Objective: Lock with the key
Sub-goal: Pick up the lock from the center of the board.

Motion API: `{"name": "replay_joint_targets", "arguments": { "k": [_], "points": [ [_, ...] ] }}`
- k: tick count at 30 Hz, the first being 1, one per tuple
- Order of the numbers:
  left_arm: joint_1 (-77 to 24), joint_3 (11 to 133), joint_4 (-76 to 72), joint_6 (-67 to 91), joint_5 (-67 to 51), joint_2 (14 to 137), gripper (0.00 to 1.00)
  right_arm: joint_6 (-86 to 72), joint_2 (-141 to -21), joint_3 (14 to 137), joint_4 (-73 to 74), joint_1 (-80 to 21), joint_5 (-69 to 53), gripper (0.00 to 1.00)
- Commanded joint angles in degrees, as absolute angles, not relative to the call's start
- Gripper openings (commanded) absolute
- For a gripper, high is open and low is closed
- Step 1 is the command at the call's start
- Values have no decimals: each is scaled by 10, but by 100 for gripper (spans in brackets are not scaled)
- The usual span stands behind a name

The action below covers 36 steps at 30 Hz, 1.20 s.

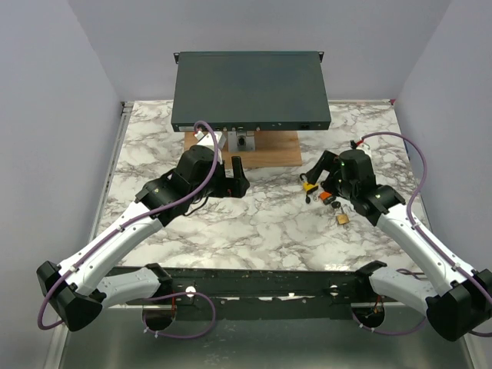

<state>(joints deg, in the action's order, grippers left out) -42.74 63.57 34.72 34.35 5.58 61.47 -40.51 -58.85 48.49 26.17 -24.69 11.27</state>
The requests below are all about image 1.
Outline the orange padlock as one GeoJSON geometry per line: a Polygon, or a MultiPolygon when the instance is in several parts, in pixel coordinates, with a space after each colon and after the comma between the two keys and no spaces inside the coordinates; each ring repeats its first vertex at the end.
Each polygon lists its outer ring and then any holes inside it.
{"type": "Polygon", "coordinates": [[[336,200],[336,196],[333,195],[332,193],[330,192],[327,192],[327,191],[323,191],[321,192],[319,195],[318,195],[320,201],[324,204],[324,205],[328,205],[330,203],[332,203],[333,201],[336,200]]]}

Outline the yellow padlock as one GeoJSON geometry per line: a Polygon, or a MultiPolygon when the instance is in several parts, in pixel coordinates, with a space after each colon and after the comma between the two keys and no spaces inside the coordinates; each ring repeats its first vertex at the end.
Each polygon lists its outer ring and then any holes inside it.
{"type": "Polygon", "coordinates": [[[313,192],[316,192],[318,190],[318,184],[309,183],[307,180],[307,175],[305,173],[301,173],[299,175],[299,178],[301,180],[302,187],[306,195],[312,194],[313,192]]]}

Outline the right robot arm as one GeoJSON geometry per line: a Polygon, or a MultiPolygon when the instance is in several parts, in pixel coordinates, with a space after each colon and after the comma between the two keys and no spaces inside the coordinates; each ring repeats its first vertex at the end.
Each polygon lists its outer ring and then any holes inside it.
{"type": "Polygon", "coordinates": [[[351,149],[336,155],[324,151],[301,178],[328,194],[351,203],[362,217],[392,238],[422,270],[420,281],[382,263],[354,281],[362,301],[383,295],[426,317],[444,339],[455,341],[491,318],[491,272],[477,271],[462,261],[411,211],[391,186],[377,183],[371,158],[351,149]]]}

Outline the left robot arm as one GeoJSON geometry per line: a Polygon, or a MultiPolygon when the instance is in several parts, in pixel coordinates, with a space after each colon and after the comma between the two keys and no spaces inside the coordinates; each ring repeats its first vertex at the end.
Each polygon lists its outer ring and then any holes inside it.
{"type": "Polygon", "coordinates": [[[80,331],[108,307],[148,299],[160,304],[169,298],[171,278],[156,264],[111,276],[116,264],[145,239],[184,215],[202,198],[242,198],[250,187],[241,158],[231,159],[227,177],[219,151],[193,145],[176,168],[148,181],[121,216],[88,245],[56,264],[42,263],[37,271],[44,300],[70,331],[80,331]]]}

